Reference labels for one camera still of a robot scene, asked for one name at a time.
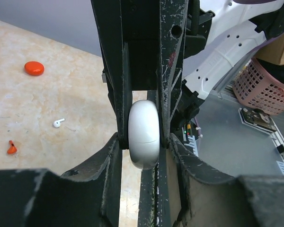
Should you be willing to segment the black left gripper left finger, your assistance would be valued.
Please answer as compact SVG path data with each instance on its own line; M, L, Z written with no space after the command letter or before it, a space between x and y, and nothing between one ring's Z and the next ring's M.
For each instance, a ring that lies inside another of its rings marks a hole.
M0 170L0 227L116 227L121 174L117 134L62 175L45 168Z

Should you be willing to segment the white earbud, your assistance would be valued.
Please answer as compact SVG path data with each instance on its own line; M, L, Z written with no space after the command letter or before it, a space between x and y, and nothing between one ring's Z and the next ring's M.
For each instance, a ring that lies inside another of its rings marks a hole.
M62 119L59 119L59 120L55 120L55 121L53 122L53 127L59 128L59 127L61 126L61 123L62 123L63 121L65 121L65 118L62 118Z

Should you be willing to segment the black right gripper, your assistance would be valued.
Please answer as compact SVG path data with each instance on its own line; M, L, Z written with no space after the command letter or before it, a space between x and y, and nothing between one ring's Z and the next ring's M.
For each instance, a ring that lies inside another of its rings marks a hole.
M120 148L129 148L132 89L157 92L160 141L168 147L170 130L196 116L203 103L182 79L183 61L205 48L212 11L200 0L92 0L91 4Z

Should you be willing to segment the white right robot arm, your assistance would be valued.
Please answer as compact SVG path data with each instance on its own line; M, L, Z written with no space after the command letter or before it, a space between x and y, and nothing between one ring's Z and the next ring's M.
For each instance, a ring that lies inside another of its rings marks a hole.
M248 53L284 33L284 0L94 0L91 3L127 149L132 92L154 90L160 141L198 114L213 87Z

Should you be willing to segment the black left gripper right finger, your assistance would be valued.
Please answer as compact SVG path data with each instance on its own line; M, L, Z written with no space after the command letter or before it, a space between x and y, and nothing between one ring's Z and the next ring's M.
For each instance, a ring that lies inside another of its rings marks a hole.
M159 227L284 227L284 176L225 174L171 134Z

